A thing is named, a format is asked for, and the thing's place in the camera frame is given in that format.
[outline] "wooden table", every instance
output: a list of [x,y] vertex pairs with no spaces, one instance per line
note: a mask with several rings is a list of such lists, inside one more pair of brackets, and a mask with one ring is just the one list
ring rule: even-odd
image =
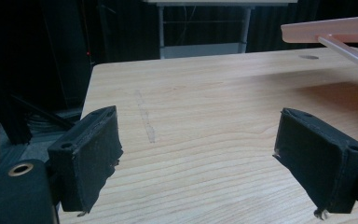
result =
[[[244,53],[246,51],[249,25],[252,9],[255,7],[281,7],[289,3],[296,3],[297,0],[144,0],[150,4],[158,6],[158,37],[159,37],[159,57],[165,58],[183,58],[190,56],[206,56],[229,53]],[[193,7],[194,14],[196,7],[242,7],[243,18],[241,20],[241,36],[239,43],[223,43],[208,45],[191,46],[166,46],[164,38],[164,24],[177,23],[177,21],[164,20],[165,7]],[[192,16],[189,19],[186,16],[182,21],[186,26],[193,22]],[[201,22],[232,22],[232,21],[201,21]]]
[[[280,111],[358,140],[358,65],[330,49],[101,64],[82,116],[109,105],[124,155],[91,213],[62,223],[320,223],[272,157]],[[358,203],[323,223],[338,222]]]

